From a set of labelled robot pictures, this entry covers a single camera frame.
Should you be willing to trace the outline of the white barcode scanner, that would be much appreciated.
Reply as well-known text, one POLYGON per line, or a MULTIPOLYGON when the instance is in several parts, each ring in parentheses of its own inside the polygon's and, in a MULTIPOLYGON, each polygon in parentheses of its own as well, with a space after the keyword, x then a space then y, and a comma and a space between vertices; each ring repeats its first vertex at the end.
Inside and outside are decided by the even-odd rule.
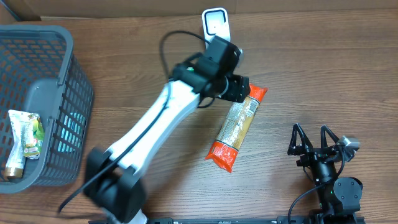
POLYGON ((215 36, 231 41, 228 12, 223 7, 206 9, 201 15, 205 40, 211 42, 215 36))

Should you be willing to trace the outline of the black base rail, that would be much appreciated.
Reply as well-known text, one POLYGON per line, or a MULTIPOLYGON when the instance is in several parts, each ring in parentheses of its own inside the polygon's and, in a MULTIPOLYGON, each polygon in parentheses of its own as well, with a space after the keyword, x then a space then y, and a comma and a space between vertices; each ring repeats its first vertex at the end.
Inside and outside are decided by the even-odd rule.
MULTIPOLYGON (((110 224, 117 223, 116 221, 110 220, 90 220, 89 224, 110 224)), ((172 218, 152 218, 148 219, 146 223, 149 224, 288 224, 288 218, 286 216, 279 216, 277 218, 243 218, 243 219, 177 219, 172 218)), ((296 216, 292 217, 292 224, 304 224, 310 223, 308 217, 296 216)), ((359 224, 365 224, 364 217, 358 217, 357 222, 359 224)))

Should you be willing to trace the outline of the grey plastic mesh basket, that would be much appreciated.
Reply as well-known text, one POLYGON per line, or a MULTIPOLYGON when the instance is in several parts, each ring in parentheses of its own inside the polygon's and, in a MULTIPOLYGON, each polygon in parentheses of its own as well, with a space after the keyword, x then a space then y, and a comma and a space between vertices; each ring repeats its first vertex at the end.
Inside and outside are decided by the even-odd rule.
POLYGON ((1 193, 33 185, 61 186, 79 174, 94 88, 60 26, 1 26, 1 193), (9 110, 37 113, 44 128, 38 159, 26 159, 20 178, 5 176, 14 144, 9 110))

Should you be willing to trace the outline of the white tube gold cap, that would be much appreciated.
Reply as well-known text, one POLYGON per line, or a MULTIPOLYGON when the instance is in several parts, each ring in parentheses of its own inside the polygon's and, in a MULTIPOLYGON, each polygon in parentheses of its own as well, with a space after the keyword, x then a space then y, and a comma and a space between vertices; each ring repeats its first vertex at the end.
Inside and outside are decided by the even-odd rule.
POLYGON ((32 130, 30 113, 17 110, 8 111, 11 122, 13 147, 6 162, 6 179, 21 178, 24 171, 25 160, 24 148, 26 139, 32 130))

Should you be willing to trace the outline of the orange spaghetti packet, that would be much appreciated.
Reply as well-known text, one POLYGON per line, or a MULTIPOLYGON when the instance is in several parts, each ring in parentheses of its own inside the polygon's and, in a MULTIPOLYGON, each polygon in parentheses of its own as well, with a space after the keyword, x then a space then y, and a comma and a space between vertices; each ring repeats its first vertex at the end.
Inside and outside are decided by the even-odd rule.
POLYGON ((213 160, 216 165, 229 173, 233 171, 240 147, 247 135, 256 111, 268 91, 249 84, 251 92, 242 103, 233 103, 215 137, 205 160, 213 160))

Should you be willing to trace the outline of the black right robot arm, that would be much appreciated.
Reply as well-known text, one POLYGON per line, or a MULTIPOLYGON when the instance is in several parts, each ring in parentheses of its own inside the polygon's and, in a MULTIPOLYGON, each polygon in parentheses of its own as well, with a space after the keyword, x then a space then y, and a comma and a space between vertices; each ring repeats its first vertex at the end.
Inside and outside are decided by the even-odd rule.
POLYGON ((335 135, 328 126, 320 128, 320 147, 313 147, 301 125, 293 125, 287 154, 299 156, 296 161, 314 184, 314 187, 299 195, 291 204, 286 223, 364 223, 357 217, 363 192, 362 182, 355 177, 342 177, 345 164, 351 161, 360 148, 355 137, 335 135), (319 209, 309 211, 307 216, 294 217, 293 208, 302 198, 315 192, 319 209))

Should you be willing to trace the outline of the green tea packet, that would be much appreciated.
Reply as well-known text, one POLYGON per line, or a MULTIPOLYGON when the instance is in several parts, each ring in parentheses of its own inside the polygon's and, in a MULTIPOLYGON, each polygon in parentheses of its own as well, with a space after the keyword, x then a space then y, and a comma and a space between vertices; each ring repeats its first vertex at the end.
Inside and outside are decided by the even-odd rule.
POLYGON ((27 115, 24 135, 23 155, 28 159, 38 159, 42 150, 45 132, 37 113, 27 115))

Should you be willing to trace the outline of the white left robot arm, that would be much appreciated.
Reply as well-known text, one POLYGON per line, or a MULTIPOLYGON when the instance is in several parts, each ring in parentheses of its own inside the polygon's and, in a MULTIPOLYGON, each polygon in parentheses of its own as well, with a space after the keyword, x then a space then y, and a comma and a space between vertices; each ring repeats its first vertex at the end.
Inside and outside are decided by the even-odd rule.
POLYGON ((95 147, 86 162, 84 194, 106 213, 106 223, 147 223, 141 177, 178 124, 204 98, 243 102, 249 79, 233 72, 243 51, 214 37, 206 50, 176 64, 169 82, 144 116, 107 150, 95 147))

